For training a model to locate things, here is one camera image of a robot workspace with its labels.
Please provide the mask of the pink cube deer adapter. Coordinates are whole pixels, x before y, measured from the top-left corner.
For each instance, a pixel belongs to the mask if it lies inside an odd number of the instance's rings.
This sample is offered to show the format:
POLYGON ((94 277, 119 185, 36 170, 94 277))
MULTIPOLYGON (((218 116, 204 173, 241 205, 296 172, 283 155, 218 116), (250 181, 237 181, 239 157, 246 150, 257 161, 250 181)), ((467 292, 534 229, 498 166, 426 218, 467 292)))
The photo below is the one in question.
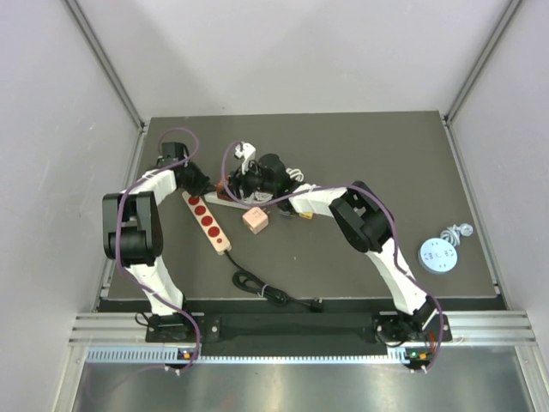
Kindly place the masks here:
POLYGON ((253 234, 260 233, 268 225, 268 215, 260 208, 253 207, 246 211, 243 216, 244 225, 249 228, 253 234))

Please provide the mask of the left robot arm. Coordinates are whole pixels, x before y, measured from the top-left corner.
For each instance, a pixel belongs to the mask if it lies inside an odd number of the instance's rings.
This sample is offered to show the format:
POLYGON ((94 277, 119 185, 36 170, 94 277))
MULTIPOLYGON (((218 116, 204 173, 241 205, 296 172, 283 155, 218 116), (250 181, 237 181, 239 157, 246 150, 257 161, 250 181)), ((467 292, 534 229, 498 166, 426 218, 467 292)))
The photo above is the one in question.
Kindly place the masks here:
POLYGON ((187 146, 168 142, 161 145, 153 169, 127 190, 102 199, 105 255, 147 296, 152 314, 146 326, 154 339, 182 342, 199 332, 162 258, 159 205, 177 191, 200 199, 213 188, 210 178, 190 160, 187 146))

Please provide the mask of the beige strip with red sockets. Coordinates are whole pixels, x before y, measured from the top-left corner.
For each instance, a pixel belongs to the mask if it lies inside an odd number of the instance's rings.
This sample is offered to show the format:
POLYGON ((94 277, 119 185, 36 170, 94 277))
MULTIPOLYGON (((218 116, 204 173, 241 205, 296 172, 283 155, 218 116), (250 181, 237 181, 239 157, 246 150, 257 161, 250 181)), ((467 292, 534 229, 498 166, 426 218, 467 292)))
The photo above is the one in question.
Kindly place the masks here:
POLYGON ((216 253, 224 255, 229 252, 232 248, 231 242, 204 200, 199 196, 192 196, 187 191, 182 193, 182 198, 216 253))

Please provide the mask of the light blue round socket base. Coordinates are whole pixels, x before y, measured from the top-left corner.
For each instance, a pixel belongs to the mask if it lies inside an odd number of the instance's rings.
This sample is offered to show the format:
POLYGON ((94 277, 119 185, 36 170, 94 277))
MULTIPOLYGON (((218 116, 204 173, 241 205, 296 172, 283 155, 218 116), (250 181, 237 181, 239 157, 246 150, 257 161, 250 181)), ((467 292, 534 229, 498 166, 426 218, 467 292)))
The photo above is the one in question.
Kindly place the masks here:
POLYGON ((458 256, 456 248, 449 241, 431 238, 419 248, 418 260, 429 273, 443 275, 456 267, 458 256))

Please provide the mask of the dark red cube adapter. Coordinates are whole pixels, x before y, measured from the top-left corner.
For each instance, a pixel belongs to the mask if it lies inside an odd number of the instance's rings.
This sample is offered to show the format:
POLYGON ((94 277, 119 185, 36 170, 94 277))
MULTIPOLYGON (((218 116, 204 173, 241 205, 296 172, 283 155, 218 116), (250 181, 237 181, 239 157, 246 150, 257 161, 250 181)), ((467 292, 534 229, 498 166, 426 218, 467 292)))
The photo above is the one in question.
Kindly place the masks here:
POLYGON ((228 196, 226 189, 225 189, 225 180, 221 179, 218 184, 216 185, 216 195, 219 199, 225 200, 228 202, 231 202, 232 199, 228 196))

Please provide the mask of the gold USB charger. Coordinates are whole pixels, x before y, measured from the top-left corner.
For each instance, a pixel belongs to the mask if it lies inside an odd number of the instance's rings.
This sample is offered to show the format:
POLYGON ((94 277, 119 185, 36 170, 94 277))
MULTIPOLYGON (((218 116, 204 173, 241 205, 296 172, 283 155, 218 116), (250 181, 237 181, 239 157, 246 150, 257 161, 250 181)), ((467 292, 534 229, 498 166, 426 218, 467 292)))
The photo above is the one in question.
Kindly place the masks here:
POLYGON ((311 220, 311 219, 314 218, 315 214, 314 214, 314 213, 311 213, 311 212, 306 212, 306 213, 300 213, 299 216, 300 216, 301 218, 311 220))

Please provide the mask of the white power strip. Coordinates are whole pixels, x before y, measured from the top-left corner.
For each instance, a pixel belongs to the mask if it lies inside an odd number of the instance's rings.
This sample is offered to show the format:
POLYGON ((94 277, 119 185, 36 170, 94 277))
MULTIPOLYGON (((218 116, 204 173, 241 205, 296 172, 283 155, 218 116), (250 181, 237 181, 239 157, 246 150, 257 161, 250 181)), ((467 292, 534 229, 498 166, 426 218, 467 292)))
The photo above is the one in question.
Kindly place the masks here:
POLYGON ((215 205, 236 209, 251 209, 253 207, 251 203, 239 203, 233 201, 231 198, 220 197, 217 192, 209 192, 203 196, 203 199, 206 203, 212 203, 215 205))

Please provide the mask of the small grey plug adapter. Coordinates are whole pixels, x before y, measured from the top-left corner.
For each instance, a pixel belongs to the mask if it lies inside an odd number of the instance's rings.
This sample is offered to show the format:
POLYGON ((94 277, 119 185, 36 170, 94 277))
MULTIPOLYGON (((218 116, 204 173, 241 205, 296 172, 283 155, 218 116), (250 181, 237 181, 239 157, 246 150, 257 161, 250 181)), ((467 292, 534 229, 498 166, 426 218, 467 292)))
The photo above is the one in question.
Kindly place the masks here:
POLYGON ((285 218, 294 218, 296 217, 297 215, 295 213, 293 213, 291 210, 282 210, 280 209, 279 210, 280 214, 282 216, 284 216, 285 218))

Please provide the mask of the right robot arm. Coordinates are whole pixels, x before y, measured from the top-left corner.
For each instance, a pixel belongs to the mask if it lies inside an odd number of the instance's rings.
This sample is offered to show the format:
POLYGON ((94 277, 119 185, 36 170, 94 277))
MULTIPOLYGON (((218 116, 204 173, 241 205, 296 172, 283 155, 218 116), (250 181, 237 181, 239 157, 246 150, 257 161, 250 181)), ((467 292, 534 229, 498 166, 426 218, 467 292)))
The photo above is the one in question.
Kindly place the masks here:
POLYGON ((438 300, 413 276, 401 255, 395 220, 386 206, 361 181, 319 186, 290 176, 276 154, 256 157, 248 143, 235 148, 241 164, 223 183, 226 194, 246 207, 274 205, 287 215, 332 218, 348 244, 365 254, 389 289, 397 310, 398 342, 431 337, 443 340, 444 317, 438 300))

